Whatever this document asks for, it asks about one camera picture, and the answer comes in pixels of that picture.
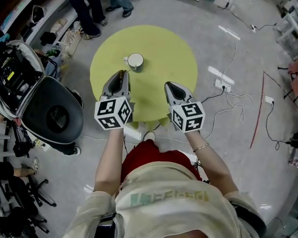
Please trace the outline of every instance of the desk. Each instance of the desk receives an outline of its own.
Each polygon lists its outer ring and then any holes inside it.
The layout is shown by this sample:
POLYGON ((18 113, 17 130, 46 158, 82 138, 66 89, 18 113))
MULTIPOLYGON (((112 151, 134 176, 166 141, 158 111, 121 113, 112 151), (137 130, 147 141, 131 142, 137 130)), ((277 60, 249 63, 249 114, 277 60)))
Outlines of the desk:
POLYGON ((289 30, 287 30, 284 34, 281 35, 281 37, 279 37, 276 41, 278 44, 281 44, 281 41, 283 41, 287 36, 289 36, 290 34, 292 34, 293 31, 296 31, 298 34, 298 24, 297 22, 294 20, 294 18, 287 13, 285 17, 282 18, 282 20, 275 26, 275 29, 277 29, 283 22, 288 21, 292 26, 289 30))
POLYGON ((150 25, 133 26, 110 36, 97 50, 90 67, 90 83, 98 100, 107 80, 119 70, 129 70, 123 61, 132 53, 144 57, 140 73, 129 71, 133 121, 157 121, 169 113, 164 84, 174 81, 195 89, 198 66, 191 48, 173 32, 150 25))

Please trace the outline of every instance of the red pants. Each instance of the red pants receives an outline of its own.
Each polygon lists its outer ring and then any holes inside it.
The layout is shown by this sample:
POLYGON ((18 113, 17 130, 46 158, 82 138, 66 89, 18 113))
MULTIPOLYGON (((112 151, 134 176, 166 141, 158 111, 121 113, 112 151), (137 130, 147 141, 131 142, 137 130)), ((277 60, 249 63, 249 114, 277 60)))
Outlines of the red pants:
POLYGON ((156 161, 174 162, 190 170, 198 180, 202 181, 199 172, 191 165, 190 159, 179 151, 160 153, 159 148, 149 139, 141 142, 126 156, 121 170, 121 182, 134 169, 156 161))

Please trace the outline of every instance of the beige t-shirt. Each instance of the beige t-shirt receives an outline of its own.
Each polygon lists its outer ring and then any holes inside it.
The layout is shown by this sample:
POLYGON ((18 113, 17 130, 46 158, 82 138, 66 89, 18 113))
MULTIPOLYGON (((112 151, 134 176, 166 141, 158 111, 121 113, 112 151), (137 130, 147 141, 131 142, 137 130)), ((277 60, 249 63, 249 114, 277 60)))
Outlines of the beige t-shirt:
POLYGON ((114 211, 116 235, 124 238, 162 238, 191 230, 208 238, 257 238, 228 200, 259 216, 248 195, 236 191, 222 196, 179 164, 153 162, 126 177, 115 201, 106 192, 93 192, 78 208, 64 238, 93 238, 101 215, 114 211))

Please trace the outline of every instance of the black and white pattern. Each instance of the black and white pattern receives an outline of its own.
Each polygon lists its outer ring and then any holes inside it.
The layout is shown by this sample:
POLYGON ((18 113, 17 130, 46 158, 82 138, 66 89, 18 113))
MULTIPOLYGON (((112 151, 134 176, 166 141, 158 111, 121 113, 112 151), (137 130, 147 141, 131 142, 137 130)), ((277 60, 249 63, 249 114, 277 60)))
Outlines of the black and white pattern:
POLYGON ((202 112, 196 103, 182 105, 181 107, 186 117, 202 115, 202 112))
POLYGON ((120 124, 115 117, 98 118, 105 129, 114 129, 120 127, 120 124))
POLYGON ((188 131, 200 128, 201 124, 202 124, 202 120, 203 120, 203 117, 198 117, 198 118, 194 118, 191 120, 187 120, 187 123, 185 126, 185 131, 188 132, 188 131))
POLYGON ((124 103, 123 103, 123 105, 121 106, 119 112, 118 112, 118 115, 119 115, 121 121, 124 124, 126 123, 127 118, 129 116, 130 112, 131 112, 131 110, 130 110, 128 104, 127 104, 127 101, 125 100, 124 103))
POLYGON ((108 115, 114 113, 116 100, 103 101, 99 105, 98 116, 108 115))
POLYGON ((175 110, 173 110, 173 122, 182 130, 183 119, 175 110))

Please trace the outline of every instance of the forearm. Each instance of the forearm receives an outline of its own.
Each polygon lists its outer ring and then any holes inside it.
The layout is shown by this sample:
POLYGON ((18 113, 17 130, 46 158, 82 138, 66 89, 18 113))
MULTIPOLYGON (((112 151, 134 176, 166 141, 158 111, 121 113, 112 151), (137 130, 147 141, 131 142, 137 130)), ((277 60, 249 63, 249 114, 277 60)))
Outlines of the forearm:
POLYGON ((119 189, 123 144, 124 130, 111 130, 97 167, 94 191, 105 191, 114 195, 119 189))
MULTIPOLYGON (((207 143, 198 131, 188 132, 185 135, 193 150, 207 143)), ((238 190, 227 165, 210 145, 197 150, 195 154, 199 158, 210 183, 217 187, 223 195, 238 190)))

